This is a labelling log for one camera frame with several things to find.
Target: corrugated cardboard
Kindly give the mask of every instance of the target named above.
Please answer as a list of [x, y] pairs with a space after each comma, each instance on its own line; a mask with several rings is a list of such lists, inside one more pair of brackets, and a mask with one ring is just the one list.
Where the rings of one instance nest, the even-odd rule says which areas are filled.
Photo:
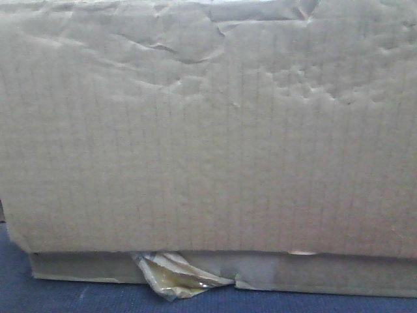
[[415, 1], [0, 0], [28, 252], [417, 257]]
[[3, 205], [1, 204], [1, 200], [0, 200], [0, 222], [4, 222], [5, 221], [5, 214], [3, 212]]
[[[237, 288], [417, 297], [417, 261], [412, 259], [276, 252], [180, 254], [198, 272], [228, 278], [228, 284]], [[31, 254], [31, 263], [36, 278], [146, 283], [131, 256], [123, 252]], [[184, 289], [183, 282], [177, 286]]]

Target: wrinkled cardboard surface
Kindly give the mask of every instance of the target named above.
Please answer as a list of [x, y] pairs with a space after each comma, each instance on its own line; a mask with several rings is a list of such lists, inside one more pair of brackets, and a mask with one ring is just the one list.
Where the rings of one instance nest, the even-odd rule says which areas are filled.
[[417, 257], [416, 13], [0, 0], [13, 240]]

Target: blue carpet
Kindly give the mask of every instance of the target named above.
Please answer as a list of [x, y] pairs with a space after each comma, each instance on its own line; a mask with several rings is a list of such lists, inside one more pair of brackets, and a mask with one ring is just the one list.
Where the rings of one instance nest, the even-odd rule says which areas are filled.
[[217, 288], [172, 303], [144, 285], [59, 282], [31, 277], [29, 260], [0, 224], [0, 312], [417, 313], [417, 299]]

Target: cardboard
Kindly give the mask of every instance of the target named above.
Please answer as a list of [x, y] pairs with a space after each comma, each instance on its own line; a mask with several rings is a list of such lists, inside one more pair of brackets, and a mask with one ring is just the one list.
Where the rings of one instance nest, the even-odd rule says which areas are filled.
[[[164, 259], [164, 254], [151, 255], [154, 260]], [[417, 261], [412, 259], [254, 251], [183, 251], [178, 256], [185, 259], [186, 269], [194, 268], [194, 273], [190, 274], [197, 278], [191, 282], [206, 282], [201, 280], [201, 273], [206, 272], [229, 280], [223, 281], [224, 284], [244, 289], [417, 297]], [[40, 253], [31, 254], [31, 263], [36, 278], [146, 283], [129, 253]], [[165, 284], [165, 289], [156, 291], [165, 292], [164, 296], [172, 296], [173, 286], [181, 291], [187, 291], [190, 286], [184, 280], [177, 280], [176, 284], [172, 284], [172, 280], [159, 282]], [[205, 287], [199, 287], [197, 292], [211, 286], [206, 283]]]
[[4, 222], [5, 221], [5, 214], [3, 212], [3, 206], [1, 204], [1, 200], [0, 200], [0, 222]]
[[28, 252], [417, 257], [417, 4], [0, 0]]

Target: torn plastic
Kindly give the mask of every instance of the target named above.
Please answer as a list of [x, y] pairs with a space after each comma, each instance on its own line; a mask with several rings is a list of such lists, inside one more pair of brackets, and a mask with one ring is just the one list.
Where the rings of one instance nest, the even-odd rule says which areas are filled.
[[213, 287], [235, 281], [216, 276], [190, 265], [173, 252], [131, 253], [151, 288], [168, 301], [190, 298]]

